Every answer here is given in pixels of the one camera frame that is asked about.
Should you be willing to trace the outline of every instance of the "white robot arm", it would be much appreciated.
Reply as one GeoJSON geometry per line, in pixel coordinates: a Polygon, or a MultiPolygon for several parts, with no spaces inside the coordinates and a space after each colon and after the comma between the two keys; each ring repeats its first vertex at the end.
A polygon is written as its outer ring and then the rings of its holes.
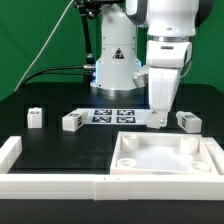
{"type": "Polygon", "coordinates": [[[148,80],[151,109],[148,127],[167,125],[181,71],[191,60],[192,43],[189,38],[196,34],[199,2],[203,5],[211,1],[126,0],[127,16],[136,25],[148,26],[151,38],[147,45],[146,66],[134,74],[138,87],[148,80]]]}

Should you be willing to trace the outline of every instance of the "white tray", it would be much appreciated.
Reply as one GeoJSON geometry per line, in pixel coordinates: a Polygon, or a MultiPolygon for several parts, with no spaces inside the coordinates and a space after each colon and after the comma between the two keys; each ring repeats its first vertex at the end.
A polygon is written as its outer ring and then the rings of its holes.
{"type": "Polygon", "coordinates": [[[218,175],[218,172],[201,135],[119,132],[110,174],[218,175]],[[129,135],[139,139],[135,151],[122,147],[122,138],[129,135]],[[186,136],[198,139],[197,153],[189,155],[180,151],[181,139],[186,136]],[[209,171],[200,170],[198,165],[209,167],[209,171]]]}

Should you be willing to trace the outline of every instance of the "warning label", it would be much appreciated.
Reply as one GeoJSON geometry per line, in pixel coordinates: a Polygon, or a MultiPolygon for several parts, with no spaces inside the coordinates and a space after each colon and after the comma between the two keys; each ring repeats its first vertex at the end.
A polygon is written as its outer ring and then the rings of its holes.
{"type": "Polygon", "coordinates": [[[113,56],[114,59],[124,59],[124,55],[120,48],[117,49],[116,53],[113,56]]]}

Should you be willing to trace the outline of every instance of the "green background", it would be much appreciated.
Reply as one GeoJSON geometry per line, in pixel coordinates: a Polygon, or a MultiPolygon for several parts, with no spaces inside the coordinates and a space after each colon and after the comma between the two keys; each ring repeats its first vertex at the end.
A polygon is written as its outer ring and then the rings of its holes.
{"type": "MultiPolygon", "coordinates": [[[[0,100],[11,94],[38,54],[70,0],[0,0],[0,100]]],[[[210,17],[197,29],[193,66],[184,83],[212,85],[224,92],[224,1],[215,0],[210,17]]],[[[100,21],[89,21],[94,56],[99,57],[100,21]]],[[[146,31],[140,30],[138,57],[145,60],[146,31]]],[[[82,65],[85,45],[77,9],[70,8],[30,73],[51,66],[82,65]]],[[[72,81],[81,81],[74,77],[72,81]]]]}

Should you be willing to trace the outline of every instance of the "black table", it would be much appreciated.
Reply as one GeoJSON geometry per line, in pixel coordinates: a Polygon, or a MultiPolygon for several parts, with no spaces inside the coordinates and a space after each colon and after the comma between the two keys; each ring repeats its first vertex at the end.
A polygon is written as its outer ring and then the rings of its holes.
{"type": "MultiPolygon", "coordinates": [[[[92,94],[82,84],[33,83],[0,103],[0,144],[22,136],[23,153],[10,173],[109,174],[119,131],[185,133],[176,112],[190,111],[203,120],[202,136],[224,147],[224,95],[207,85],[180,85],[168,125],[84,125],[62,131],[61,119],[76,108],[148,109],[147,94],[113,98],[92,94]],[[28,108],[44,109],[44,127],[27,128],[28,108]]],[[[223,223],[219,201],[78,201],[1,200],[1,223],[223,223]]]]}

